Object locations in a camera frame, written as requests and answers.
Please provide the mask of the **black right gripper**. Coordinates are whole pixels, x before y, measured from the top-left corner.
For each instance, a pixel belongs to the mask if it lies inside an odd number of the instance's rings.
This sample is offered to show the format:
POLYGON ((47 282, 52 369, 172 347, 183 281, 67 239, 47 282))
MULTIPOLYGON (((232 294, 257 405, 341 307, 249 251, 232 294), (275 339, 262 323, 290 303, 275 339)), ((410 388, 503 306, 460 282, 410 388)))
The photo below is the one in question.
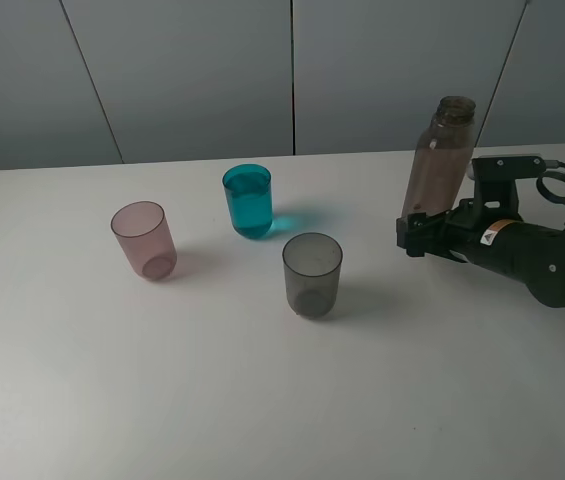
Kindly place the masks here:
POLYGON ((480 199, 462 199, 457 208, 435 215, 413 213, 396 220, 397 246, 412 258, 435 255, 459 263, 491 264, 492 212, 480 199))

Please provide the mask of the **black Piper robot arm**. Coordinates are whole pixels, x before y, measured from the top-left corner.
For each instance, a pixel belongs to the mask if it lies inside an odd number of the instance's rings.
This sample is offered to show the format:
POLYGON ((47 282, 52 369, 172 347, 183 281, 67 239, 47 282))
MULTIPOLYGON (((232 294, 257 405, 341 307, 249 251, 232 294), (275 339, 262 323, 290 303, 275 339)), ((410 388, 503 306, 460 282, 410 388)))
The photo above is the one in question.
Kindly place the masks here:
POLYGON ((513 197, 476 194, 447 212, 399 218, 396 231, 410 257, 471 263, 524 284, 547 307, 565 308, 565 228, 523 221, 513 197))

